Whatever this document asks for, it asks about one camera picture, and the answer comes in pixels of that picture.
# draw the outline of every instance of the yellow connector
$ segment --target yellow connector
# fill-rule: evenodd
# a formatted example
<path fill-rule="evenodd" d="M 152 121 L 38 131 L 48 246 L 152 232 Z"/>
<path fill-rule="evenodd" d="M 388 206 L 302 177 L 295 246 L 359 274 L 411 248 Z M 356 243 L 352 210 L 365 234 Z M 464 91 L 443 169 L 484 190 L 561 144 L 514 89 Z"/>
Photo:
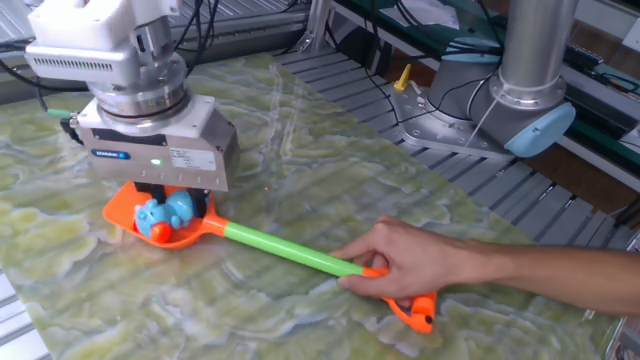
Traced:
<path fill-rule="evenodd" d="M 402 76 L 400 77 L 400 80 L 396 81 L 396 83 L 393 84 L 393 87 L 396 88 L 396 90 L 404 91 L 404 89 L 407 88 L 407 84 L 409 83 L 410 72 L 411 72 L 411 64 L 407 64 L 407 66 L 404 68 L 404 71 L 402 72 Z"/>

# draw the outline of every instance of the marble table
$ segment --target marble table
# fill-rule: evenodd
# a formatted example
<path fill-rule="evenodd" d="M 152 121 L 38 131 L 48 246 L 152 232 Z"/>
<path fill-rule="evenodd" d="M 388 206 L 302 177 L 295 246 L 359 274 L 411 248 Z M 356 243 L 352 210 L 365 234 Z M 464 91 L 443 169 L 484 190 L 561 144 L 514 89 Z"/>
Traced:
<path fill-rule="evenodd" d="M 531 239 L 266 54 L 197 68 L 235 123 L 232 221 L 329 251 L 382 214 L 446 235 Z M 84 95 L 47 99 L 79 110 Z M 432 334 L 335 279 L 225 239 L 161 250 L 101 217 L 121 182 L 35 101 L 0 107 L 0 266 L 54 359 L 601 359 L 619 318 L 495 285 L 440 292 Z"/>

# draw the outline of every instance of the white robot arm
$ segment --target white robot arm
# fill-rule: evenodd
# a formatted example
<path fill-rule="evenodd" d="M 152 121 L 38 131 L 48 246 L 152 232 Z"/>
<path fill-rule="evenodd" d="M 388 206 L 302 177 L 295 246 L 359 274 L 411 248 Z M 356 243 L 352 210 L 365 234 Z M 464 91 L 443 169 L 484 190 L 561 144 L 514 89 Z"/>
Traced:
<path fill-rule="evenodd" d="M 227 191 L 235 127 L 210 96 L 191 94 L 168 17 L 180 0 L 46 0 L 29 16 L 25 57 L 43 78 L 87 83 L 74 121 L 96 172 L 140 188 Z"/>
<path fill-rule="evenodd" d="M 37 40 L 26 58 L 41 77 L 129 84 L 140 76 L 136 53 L 157 55 L 171 42 L 168 26 L 149 26 L 149 36 L 136 29 L 181 8 L 181 0 L 47 0 L 29 15 Z"/>

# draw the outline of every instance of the orange toy piece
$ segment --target orange toy piece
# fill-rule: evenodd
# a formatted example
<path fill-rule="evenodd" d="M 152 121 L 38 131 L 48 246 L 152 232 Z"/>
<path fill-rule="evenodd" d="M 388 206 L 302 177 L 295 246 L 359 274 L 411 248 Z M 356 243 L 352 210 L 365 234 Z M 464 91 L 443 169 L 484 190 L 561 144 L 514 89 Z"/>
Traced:
<path fill-rule="evenodd" d="M 364 268 L 362 276 L 378 277 L 389 273 L 389 269 L 385 268 Z M 391 298 L 382 298 L 389 304 L 393 312 L 409 325 L 412 329 L 421 333 L 430 333 L 433 329 L 433 319 L 436 314 L 436 297 L 434 291 L 426 295 L 416 296 L 411 304 L 411 313 L 407 314 L 395 300 Z"/>
<path fill-rule="evenodd" d="M 165 186 L 167 196 L 181 189 L 184 188 Z M 165 249 L 184 248 L 198 241 L 204 234 L 224 236 L 224 229 L 229 220 L 223 219 L 216 214 L 213 196 L 209 196 L 207 214 L 204 218 L 194 218 L 188 226 L 179 230 L 171 229 L 169 224 L 158 223 L 152 230 L 153 239 L 142 235 L 137 231 L 135 226 L 135 207 L 136 205 L 143 205 L 148 200 L 151 200 L 151 198 L 150 194 L 138 192 L 132 182 L 127 182 L 104 207 L 102 216 L 110 223 L 123 228 L 149 244 Z"/>

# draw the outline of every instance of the label sticker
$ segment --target label sticker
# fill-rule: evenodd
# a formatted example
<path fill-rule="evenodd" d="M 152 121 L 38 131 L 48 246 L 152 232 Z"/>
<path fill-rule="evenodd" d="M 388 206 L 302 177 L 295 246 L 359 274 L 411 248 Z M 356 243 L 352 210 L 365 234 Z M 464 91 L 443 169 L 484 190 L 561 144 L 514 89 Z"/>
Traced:
<path fill-rule="evenodd" d="M 120 159 L 120 160 L 129 160 L 131 159 L 131 155 L 124 151 L 112 151 L 112 150 L 102 150 L 102 149 L 92 149 L 91 153 L 97 157 L 106 157 L 111 159 Z"/>
<path fill-rule="evenodd" d="M 198 170 L 216 170 L 216 158 L 212 151 L 172 148 L 170 152 L 173 166 Z"/>

